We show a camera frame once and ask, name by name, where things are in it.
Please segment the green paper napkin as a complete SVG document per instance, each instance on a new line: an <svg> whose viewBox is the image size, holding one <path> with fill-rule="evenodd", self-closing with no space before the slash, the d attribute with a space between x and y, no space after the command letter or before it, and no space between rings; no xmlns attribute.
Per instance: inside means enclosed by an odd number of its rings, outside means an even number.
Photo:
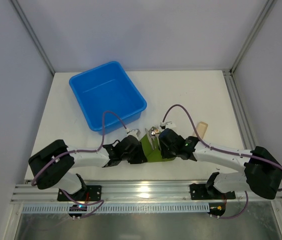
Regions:
<svg viewBox="0 0 282 240"><path fill-rule="evenodd" d="M173 161L176 157L172 158L163 158L161 155L161 151L159 149L158 139L154 139L154 145L152 145L152 139L148 138L145 134L140 143L142 145L142 149L144 152L145 157L147 158L148 163L156 163L156 162L169 162Z"/></svg>

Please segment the silver fork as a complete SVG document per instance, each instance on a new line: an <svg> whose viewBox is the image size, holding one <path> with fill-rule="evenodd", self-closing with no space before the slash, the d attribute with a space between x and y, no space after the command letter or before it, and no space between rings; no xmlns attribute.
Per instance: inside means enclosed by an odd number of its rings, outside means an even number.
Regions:
<svg viewBox="0 0 282 240"><path fill-rule="evenodd" d="M157 148L160 149L160 141L159 141L160 128L158 126L153 127L153 135L154 135L154 141L156 142Z"/></svg>

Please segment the silver spoon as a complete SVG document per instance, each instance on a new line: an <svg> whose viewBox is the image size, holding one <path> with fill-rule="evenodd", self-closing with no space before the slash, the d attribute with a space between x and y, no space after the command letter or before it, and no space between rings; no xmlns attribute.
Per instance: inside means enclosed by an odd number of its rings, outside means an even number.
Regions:
<svg viewBox="0 0 282 240"><path fill-rule="evenodd" d="M149 132L150 132L150 136L151 136L151 138L152 138L152 142L153 142L154 145L155 145L155 149L157 149L157 143L155 142L155 139L154 139L153 130L154 130L154 126L151 127L151 129L150 129Z"/></svg>

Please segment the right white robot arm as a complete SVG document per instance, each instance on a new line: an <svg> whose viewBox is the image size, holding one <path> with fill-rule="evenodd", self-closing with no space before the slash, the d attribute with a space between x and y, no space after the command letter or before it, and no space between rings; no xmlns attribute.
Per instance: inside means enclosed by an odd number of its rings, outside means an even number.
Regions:
<svg viewBox="0 0 282 240"><path fill-rule="evenodd" d="M205 184L207 194L217 199L229 192L252 191L261 198L273 200L282 181L282 169L272 155L262 147L253 151L235 150L213 145L205 146L198 137L183 138L166 128L158 136L163 158L208 162L229 169L232 173L214 172Z"/></svg>

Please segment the silver table knife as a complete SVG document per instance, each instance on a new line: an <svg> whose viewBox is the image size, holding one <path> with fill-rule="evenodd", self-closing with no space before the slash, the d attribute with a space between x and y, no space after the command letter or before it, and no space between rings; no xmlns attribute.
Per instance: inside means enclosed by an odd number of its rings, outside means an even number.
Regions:
<svg viewBox="0 0 282 240"><path fill-rule="evenodd" d="M151 138L150 131L149 131L147 128L145 128L145 135L146 135L146 137L147 137L147 139L148 139L148 141L149 141L149 144L150 144L150 146L151 146L151 149L154 150L154 149L155 149L155 145L154 145L154 143L153 143L153 139Z"/></svg>

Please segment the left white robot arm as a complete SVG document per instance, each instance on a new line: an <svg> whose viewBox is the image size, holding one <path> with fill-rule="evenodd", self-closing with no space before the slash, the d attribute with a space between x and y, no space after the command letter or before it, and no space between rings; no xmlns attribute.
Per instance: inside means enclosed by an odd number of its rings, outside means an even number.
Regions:
<svg viewBox="0 0 282 240"><path fill-rule="evenodd" d="M55 187L64 191L64 196L83 201L88 187L78 173L71 173L70 170L115 167L122 161L132 165L148 161L142 143L133 135L112 144L104 144L99 151L69 147L62 139L58 139L31 156L28 164L34 176L33 186L40 190Z"/></svg>

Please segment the beige cutlery tray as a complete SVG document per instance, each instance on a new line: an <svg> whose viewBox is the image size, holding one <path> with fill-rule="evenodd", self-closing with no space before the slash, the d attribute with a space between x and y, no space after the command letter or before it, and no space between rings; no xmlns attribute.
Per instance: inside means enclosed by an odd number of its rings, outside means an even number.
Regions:
<svg viewBox="0 0 282 240"><path fill-rule="evenodd" d="M208 124L206 122L200 121L197 125L196 125L196 132L194 131L192 136L193 137L200 137L200 138L204 138L205 133L208 129Z"/></svg>

